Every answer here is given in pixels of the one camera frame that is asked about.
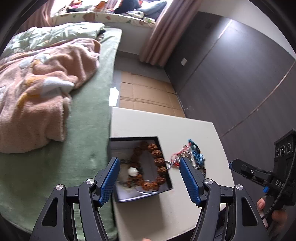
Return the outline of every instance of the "human hand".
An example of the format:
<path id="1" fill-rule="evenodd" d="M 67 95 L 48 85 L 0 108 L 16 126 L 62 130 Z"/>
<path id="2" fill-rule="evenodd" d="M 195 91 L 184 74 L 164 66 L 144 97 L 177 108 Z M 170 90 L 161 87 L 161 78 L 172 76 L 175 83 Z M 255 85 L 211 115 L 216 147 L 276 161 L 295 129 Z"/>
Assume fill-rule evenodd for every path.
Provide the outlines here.
<path id="1" fill-rule="evenodd" d="M 265 207 L 265 200 L 263 198 L 260 198 L 257 202 L 257 207 L 259 211 L 263 211 Z M 276 221 L 278 223 L 276 227 L 276 232 L 280 232 L 288 218 L 287 213 L 284 210 L 274 210 L 271 215 L 272 220 Z"/>

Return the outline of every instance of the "red string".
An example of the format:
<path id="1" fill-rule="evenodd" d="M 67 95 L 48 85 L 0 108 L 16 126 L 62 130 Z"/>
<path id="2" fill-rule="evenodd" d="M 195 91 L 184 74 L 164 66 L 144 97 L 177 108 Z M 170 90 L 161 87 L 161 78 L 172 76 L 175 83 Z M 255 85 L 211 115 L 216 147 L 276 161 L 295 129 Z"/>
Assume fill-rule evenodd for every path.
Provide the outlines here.
<path id="1" fill-rule="evenodd" d="M 190 143 L 189 143 L 189 147 L 188 148 L 182 148 L 182 150 L 180 150 L 179 152 L 174 153 L 173 155 L 171 155 L 170 161 L 173 162 L 176 159 L 176 157 L 175 157 L 176 155 L 179 155 L 179 154 L 183 153 L 184 151 L 188 151 L 189 148 L 190 148 Z M 173 165 L 175 165 L 177 167 L 180 166 L 180 164 L 177 161 Z"/>

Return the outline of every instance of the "brown bead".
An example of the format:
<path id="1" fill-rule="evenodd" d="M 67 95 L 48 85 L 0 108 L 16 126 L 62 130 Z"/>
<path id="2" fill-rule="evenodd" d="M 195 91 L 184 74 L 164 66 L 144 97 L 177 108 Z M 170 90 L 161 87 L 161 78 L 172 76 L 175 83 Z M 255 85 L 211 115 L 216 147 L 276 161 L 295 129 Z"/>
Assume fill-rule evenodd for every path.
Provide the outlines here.
<path id="1" fill-rule="evenodd" d="M 164 176 L 166 174 L 166 172 L 167 172 L 166 167 L 159 167 L 159 168 L 157 168 L 157 173 L 160 176 Z"/>
<path id="2" fill-rule="evenodd" d="M 164 177 L 158 176 L 156 178 L 156 181 L 159 185 L 164 184 L 166 182 L 166 179 Z"/>
<path id="3" fill-rule="evenodd" d="M 132 163 L 129 165 L 129 167 L 134 167 L 134 168 L 138 169 L 138 168 L 140 167 L 140 164 L 137 163 L 137 162 L 132 162 Z"/>
<path id="4" fill-rule="evenodd" d="M 143 175 L 138 174 L 138 175 L 136 176 L 136 179 L 143 179 Z"/>
<path id="5" fill-rule="evenodd" d="M 140 143 L 140 148 L 141 148 L 142 150 L 147 150 L 147 149 L 148 149 L 148 143 L 147 143 L 146 141 L 142 141 L 142 142 Z"/>
<path id="6" fill-rule="evenodd" d="M 157 166 L 157 167 L 161 167 L 161 166 L 164 166 L 165 165 L 165 161 L 162 157 L 157 157 L 155 158 L 154 160 L 154 164 Z"/>
<path id="7" fill-rule="evenodd" d="M 150 187 L 151 187 L 152 190 L 158 191 L 159 184 L 157 182 L 152 182 L 152 183 L 150 183 Z"/>
<path id="8" fill-rule="evenodd" d="M 137 186 L 142 186 L 143 184 L 144 184 L 144 179 L 143 178 L 140 178 L 140 179 L 138 179 L 137 181 L 136 181 L 136 185 Z"/>
<path id="9" fill-rule="evenodd" d="M 151 152 L 151 154 L 154 158 L 163 156 L 163 153 L 160 150 L 154 150 L 153 152 Z"/>
<path id="10" fill-rule="evenodd" d="M 154 150 L 156 150 L 157 149 L 157 145 L 155 145 L 155 144 L 149 144 L 148 146 L 147 146 L 147 149 L 148 149 L 148 151 L 149 152 L 153 152 Z"/>
<path id="11" fill-rule="evenodd" d="M 137 146 L 133 149 L 133 152 L 135 155 L 140 156 L 142 154 L 142 149 Z"/>
<path id="12" fill-rule="evenodd" d="M 150 183 L 143 183 L 142 184 L 142 188 L 145 190 L 145 191 L 149 191 L 151 189 L 151 186 L 150 186 Z"/>
<path id="13" fill-rule="evenodd" d="M 131 156 L 131 161 L 132 161 L 132 162 L 138 162 L 138 161 L 139 161 L 139 156 L 133 154 L 133 155 Z"/>

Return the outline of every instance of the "wardrobe door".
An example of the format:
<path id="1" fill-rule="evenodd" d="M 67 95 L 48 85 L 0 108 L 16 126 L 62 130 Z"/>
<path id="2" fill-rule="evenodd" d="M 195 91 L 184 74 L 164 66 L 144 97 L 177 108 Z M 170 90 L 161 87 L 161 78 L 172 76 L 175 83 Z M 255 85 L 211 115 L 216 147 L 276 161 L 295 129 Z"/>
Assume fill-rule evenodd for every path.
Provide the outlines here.
<path id="1" fill-rule="evenodd" d="M 296 129 L 296 64 L 273 94 L 236 128 L 221 138 L 228 162 L 239 158 L 266 171 L 273 170 L 274 142 Z M 233 172 L 234 183 L 241 183 L 253 199 L 262 187 Z"/>
<path id="2" fill-rule="evenodd" d="M 178 93 L 217 41 L 230 19 L 198 12 L 170 56 L 165 71 Z M 182 59 L 187 60 L 183 66 Z"/>
<path id="3" fill-rule="evenodd" d="M 269 95 L 293 61 L 264 34 L 232 21 L 178 92 L 186 117 L 211 121 L 223 135 Z"/>

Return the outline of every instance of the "light switch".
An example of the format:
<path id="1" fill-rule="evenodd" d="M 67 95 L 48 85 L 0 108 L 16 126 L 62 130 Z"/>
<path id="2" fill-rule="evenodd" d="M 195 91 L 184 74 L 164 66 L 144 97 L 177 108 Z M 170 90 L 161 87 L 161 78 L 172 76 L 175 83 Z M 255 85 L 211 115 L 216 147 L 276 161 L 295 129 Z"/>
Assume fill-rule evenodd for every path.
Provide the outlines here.
<path id="1" fill-rule="evenodd" d="M 187 63 L 187 60 L 185 58 L 182 59 L 181 64 L 184 66 Z"/>

